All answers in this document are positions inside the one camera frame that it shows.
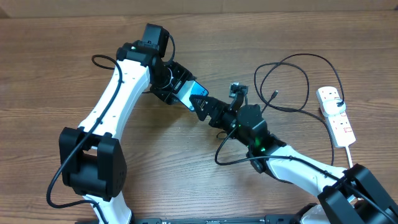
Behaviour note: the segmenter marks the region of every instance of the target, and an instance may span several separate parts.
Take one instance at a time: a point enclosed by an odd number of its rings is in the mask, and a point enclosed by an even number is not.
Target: power strip
[[[325,105],[328,105],[330,101],[340,99],[338,91],[335,87],[325,86],[317,90],[317,98],[320,104],[320,108],[323,114],[325,114]],[[348,121],[346,111],[337,114],[328,114],[325,116],[326,124],[329,127],[333,144],[335,147],[345,147],[348,156],[349,166],[352,167],[351,155],[349,153],[348,146],[355,142],[355,135],[353,129]]]

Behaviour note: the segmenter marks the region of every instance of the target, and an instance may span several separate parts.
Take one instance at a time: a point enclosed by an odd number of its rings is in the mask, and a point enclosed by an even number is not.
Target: white cord
[[[351,158],[351,153],[349,152],[348,146],[346,146],[346,152],[347,152],[349,168],[351,168],[353,166],[353,160]]]

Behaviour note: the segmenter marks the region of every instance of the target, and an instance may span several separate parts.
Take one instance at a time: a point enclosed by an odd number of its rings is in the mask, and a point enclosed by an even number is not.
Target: white plug
[[[351,155],[348,146],[355,142],[353,129],[348,121],[345,112],[345,103],[340,106],[344,110],[337,108],[337,103],[341,102],[337,89],[332,86],[325,86],[317,90],[317,98],[322,114],[325,116],[326,124],[329,127],[333,144],[335,147],[345,147],[347,151],[350,167],[352,166]]]

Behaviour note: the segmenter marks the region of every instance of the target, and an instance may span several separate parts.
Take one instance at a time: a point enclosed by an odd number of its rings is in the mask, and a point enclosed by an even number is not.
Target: beige wall
[[[0,0],[0,17],[393,10],[398,0]]]

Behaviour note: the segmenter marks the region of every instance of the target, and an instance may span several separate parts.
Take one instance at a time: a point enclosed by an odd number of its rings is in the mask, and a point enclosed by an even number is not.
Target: wooden table
[[[314,12],[182,16],[73,17],[0,20],[0,223],[73,223],[89,220],[89,205],[57,210],[45,191],[59,166],[58,136],[77,127],[96,104],[111,72],[94,66],[93,54],[115,56],[140,39],[145,24],[160,24],[177,45],[175,60],[211,96],[230,102],[229,84],[249,85],[249,102],[261,103],[253,87],[255,68],[300,52],[320,54],[338,69],[357,141],[355,163],[365,165],[398,200],[398,13]],[[338,86],[331,68],[312,57],[289,60],[310,79],[306,110],[320,114],[315,91]],[[264,76],[263,69],[259,76]],[[266,81],[275,105],[299,107],[303,75],[278,68]],[[269,129],[299,152],[330,162],[325,127],[297,113],[267,109]],[[258,174],[248,162],[214,163],[219,130],[182,105],[142,95],[124,130],[128,164],[124,196],[137,217],[253,217],[295,213],[317,199],[298,187]],[[237,141],[224,147],[224,161],[244,157]],[[347,167],[344,149],[336,166]],[[56,203],[80,199],[59,180]]]

